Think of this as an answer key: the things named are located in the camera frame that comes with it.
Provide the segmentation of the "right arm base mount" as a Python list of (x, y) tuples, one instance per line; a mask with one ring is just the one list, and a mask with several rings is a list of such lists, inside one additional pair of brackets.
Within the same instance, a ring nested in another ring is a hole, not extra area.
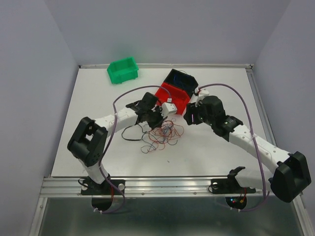
[(245, 194), (255, 193), (255, 188), (241, 187), (236, 180), (236, 176), (245, 167), (237, 167), (229, 172), (226, 178), (213, 178), (208, 186), (208, 191), (213, 194)]

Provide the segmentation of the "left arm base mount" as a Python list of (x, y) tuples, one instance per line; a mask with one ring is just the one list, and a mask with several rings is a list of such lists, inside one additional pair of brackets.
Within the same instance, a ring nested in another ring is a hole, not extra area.
[(110, 185), (106, 180), (102, 184), (95, 183), (90, 177), (81, 177), (78, 179), (78, 183), (81, 186), (81, 195), (85, 196), (101, 196), (101, 195), (120, 195), (125, 190), (120, 190), (119, 185), (125, 185), (126, 181), (124, 179), (111, 179), (109, 176), (109, 181), (115, 186)]

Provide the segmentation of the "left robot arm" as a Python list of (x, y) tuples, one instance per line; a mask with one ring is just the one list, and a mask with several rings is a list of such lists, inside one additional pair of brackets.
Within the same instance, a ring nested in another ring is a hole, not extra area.
[(103, 194), (109, 190), (109, 174), (103, 167), (105, 144), (119, 130), (146, 122), (151, 128), (161, 125), (165, 106), (155, 95), (147, 92), (141, 100), (127, 104), (121, 110), (102, 118), (84, 117), (72, 134), (67, 149), (79, 160), (93, 181), (93, 189)]

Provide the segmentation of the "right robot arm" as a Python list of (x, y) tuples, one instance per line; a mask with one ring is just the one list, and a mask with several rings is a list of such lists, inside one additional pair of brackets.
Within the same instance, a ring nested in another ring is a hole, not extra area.
[(222, 101), (216, 96), (205, 96), (188, 103), (184, 119), (188, 125), (204, 123), (213, 132), (258, 160), (257, 174), (246, 167), (226, 180), (227, 188), (237, 192), (243, 187), (272, 192), (281, 201), (290, 203), (312, 182), (305, 155), (290, 153), (256, 135), (241, 120), (225, 113)]

